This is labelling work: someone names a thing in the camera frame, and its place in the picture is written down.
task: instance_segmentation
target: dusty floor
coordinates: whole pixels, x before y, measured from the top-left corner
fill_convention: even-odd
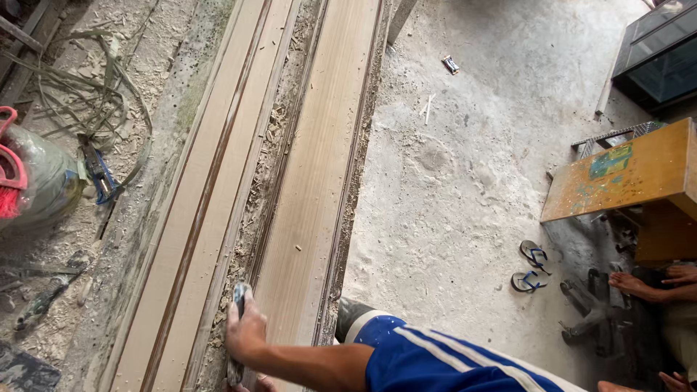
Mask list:
[[[640,0],[418,2],[383,61],[342,295],[587,389],[608,377],[591,349],[562,341],[558,322],[579,315],[558,284],[623,256],[594,216],[539,217],[545,171],[575,159],[572,142],[651,119],[616,92],[593,114],[622,28],[646,12]],[[533,295],[510,285],[530,269],[524,239],[555,272]]]

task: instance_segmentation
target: person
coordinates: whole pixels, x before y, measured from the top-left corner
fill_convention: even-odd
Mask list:
[[[341,298],[336,338],[341,345],[300,347],[266,342],[266,317],[251,290],[240,319],[227,315],[225,346],[243,365],[315,391],[583,392],[564,379],[492,349],[408,325],[404,320]],[[257,391],[275,392],[267,376]],[[621,391],[603,383],[602,392]],[[241,386],[235,392],[246,391]]]
[[[659,376],[671,392],[697,389],[697,267],[670,266],[664,276],[637,268],[632,274],[612,273],[608,283],[650,306],[659,306],[663,336],[687,377],[676,372],[672,376],[661,372]]]

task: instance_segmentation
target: flip flop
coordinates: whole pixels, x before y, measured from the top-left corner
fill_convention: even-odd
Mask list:
[[[540,287],[547,286],[547,283],[549,283],[549,274],[543,271],[516,272],[511,276],[511,286],[519,292],[534,292]]]
[[[539,246],[537,246],[536,243],[530,241],[530,240],[525,240],[521,242],[521,253],[527,257],[533,266],[536,266],[537,268],[543,270],[547,275],[551,275],[551,273],[547,272],[544,270],[544,264],[540,263],[537,261],[537,258],[539,257],[539,254],[542,253],[542,257],[544,257],[544,260],[547,260],[547,254],[544,252],[544,250],[540,249]]]

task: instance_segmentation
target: human hand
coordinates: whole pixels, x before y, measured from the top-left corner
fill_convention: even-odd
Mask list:
[[[227,306],[225,326],[225,348],[241,363],[249,355],[266,346],[266,316],[259,312],[252,296],[252,290],[245,292],[245,312],[240,319],[235,303]]]
[[[663,383],[670,392],[693,392],[687,379],[679,375],[677,372],[673,372],[673,377],[664,372],[660,372],[658,377],[663,380]]]
[[[666,270],[666,276],[670,279],[661,281],[666,285],[671,283],[697,283],[697,266],[670,266]]]
[[[254,385],[255,392],[278,392],[276,386],[273,384],[271,377],[263,375],[261,373],[256,374],[256,384]],[[235,386],[230,386],[227,384],[227,379],[222,380],[222,392],[250,392],[249,389],[238,384]]]

